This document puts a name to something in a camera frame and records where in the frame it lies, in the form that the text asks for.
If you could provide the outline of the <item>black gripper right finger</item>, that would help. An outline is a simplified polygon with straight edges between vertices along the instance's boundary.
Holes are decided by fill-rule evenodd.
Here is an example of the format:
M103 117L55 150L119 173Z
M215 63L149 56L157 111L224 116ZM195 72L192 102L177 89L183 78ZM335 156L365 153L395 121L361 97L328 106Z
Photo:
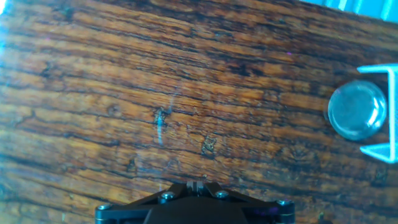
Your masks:
M295 204L291 200L266 202L216 182L197 182L196 193L210 200L199 214L215 223L295 223Z

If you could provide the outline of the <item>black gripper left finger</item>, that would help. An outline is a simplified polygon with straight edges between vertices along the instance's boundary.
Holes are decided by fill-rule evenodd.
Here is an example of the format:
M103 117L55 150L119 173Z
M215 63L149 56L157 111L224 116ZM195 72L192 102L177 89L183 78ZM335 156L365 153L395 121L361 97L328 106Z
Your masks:
M131 220L146 219L151 210L170 202L191 196L195 182L172 184L168 189L161 190L150 196L124 205L103 204L95 208L95 224L123 223Z

